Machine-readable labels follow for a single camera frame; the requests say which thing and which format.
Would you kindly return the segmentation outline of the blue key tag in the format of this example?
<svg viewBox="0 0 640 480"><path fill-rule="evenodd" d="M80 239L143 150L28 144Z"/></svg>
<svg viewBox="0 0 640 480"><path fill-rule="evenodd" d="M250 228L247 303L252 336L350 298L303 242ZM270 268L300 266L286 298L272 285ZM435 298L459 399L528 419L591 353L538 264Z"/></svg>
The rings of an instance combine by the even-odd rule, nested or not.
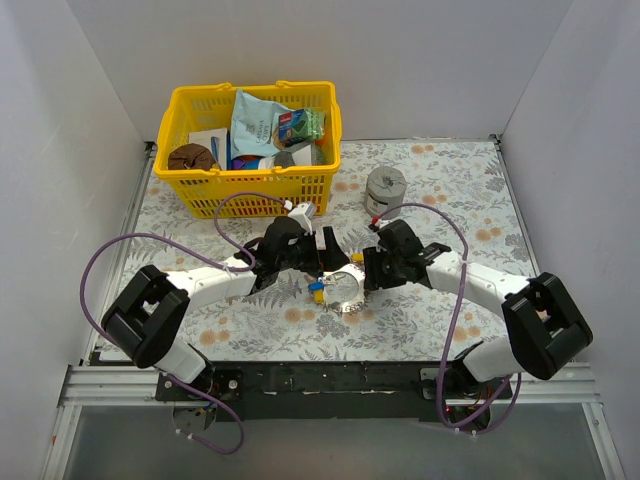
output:
<svg viewBox="0 0 640 480"><path fill-rule="evenodd" d="M313 282L308 285L310 292L315 292L324 289L324 284L322 282Z"/></svg>

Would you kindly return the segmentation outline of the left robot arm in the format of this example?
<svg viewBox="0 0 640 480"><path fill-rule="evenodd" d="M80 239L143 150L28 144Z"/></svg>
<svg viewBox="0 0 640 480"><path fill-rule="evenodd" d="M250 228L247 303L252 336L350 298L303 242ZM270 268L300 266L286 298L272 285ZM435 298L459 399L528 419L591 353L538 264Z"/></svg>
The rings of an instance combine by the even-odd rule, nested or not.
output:
<svg viewBox="0 0 640 480"><path fill-rule="evenodd" d="M171 375L188 398L203 399L212 390L214 367L178 338L184 317L211 303L258 293L275 283L282 271L320 277L347 265L349 257L333 229L325 227L323 235L320 248L314 232L281 216L218 267L168 273L144 266L103 315L100 326L134 365Z"/></svg>

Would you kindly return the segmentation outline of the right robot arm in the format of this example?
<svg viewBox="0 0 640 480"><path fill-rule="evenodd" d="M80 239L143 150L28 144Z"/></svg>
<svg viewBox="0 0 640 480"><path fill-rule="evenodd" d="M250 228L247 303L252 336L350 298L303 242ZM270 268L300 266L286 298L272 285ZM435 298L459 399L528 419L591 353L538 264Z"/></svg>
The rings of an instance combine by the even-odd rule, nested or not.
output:
<svg viewBox="0 0 640 480"><path fill-rule="evenodd" d="M403 220L376 219L370 228L378 244L364 251L366 290L418 284L461 295L505 323L505 336L468 347L447 363L443 377L425 381L430 390L471 398L518 373L549 380L592 343L591 328L557 276L519 276L466 262L448 246L423 244Z"/></svg>

